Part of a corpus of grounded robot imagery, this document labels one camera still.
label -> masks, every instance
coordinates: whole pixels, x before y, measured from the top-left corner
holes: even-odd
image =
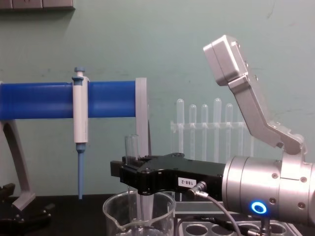
[[[178,186],[192,188],[197,184],[195,179],[178,177]]]

screw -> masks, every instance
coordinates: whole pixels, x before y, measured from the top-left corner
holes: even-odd
[[[272,178],[278,178],[278,174],[277,173],[273,173],[271,176],[272,176]]]
[[[301,177],[300,180],[301,180],[302,183],[305,183],[307,181],[307,178],[306,177]]]
[[[304,209],[305,208],[305,204],[304,203],[299,203],[298,204],[299,208]]]
[[[270,198],[269,201],[271,204],[275,204],[277,200],[275,198]]]

robotic arm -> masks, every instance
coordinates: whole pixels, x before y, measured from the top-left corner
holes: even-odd
[[[315,226],[315,167],[305,162],[304,138],[270,119],[258,79],[236,39],[224,35],[204,52],[217,83],[233,92],[250,133],[282,148],[282,161],[236,156],[225,165],[173,153],[129,164],[124,158],[113,161],[112,175],[142,195],[165,190],[191,193],[198,186],[223,200],[229,211]]]

cable connector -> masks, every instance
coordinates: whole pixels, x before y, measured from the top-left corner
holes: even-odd
[[[194,199],[197,196],[207,198],[208,194],[205,191],[207,191],[207,184],[204,181],[200,181],[194,187],[190,188],[186,195],[190,199]]]

beaker rim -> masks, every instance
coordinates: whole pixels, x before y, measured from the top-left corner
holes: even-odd
[[[123,231],[124,229],[126,229],[126,228],[132,226],[132,225],[147,225],[147,224],[150,225],[150,224],[153,224],[154,222],[157,222],[157,221],[159,221],[159,220],[161,220],[161,219],[163,219],[163,218],[168,217],[170,214],[174,214],[175,207],[176,207],[176,201],[175,201],[175,199],[172,198],[170,195],[168,195],[168,194],[166,194],[166,193],[157,192],[157,193],[154,193],[153,195],[155,195],[155,194],[157,194],[157,195],[163,195],[163,196],[167,197],[167,198],[170,200],[170,202],[171,202],[169,211],[168,211],[166,214],[161,215],[161,216],[159,216],[159,217],[156,217],[156,218],[154,218],[154,219],[150,219],[150,220],[138,220],[138,221],[130,222],[130,223],[125,224],[125,225],[120,225],[119,222],[118,222],[114,217],[112,217],[110,214],[108,214],[108,213],[105,211],[105,209],[106,209],[107,204],[108,204],[111,200],[113,200],[113,199],[115,199],[115,198],[118,198],[118,197],[120,197],[120,196],[126,195],[126,194],[128,194],[128,193],[137,193],[137,190],[132,190],[132,191],[129,191],[129,192],[128,192],[128,191],[125,191],[125,192],[122,192],[122,193],[119,193],[119,194],[115,194],[115,195],[111,196],[110,198],[108,198],[108,199],[104,202],[104,204],[103,204],[103,213],[104,213],[109,219],[111,219],[111,220],[115,223],[115,225],[116,225],[119,229],[121,229],[122,231]]]

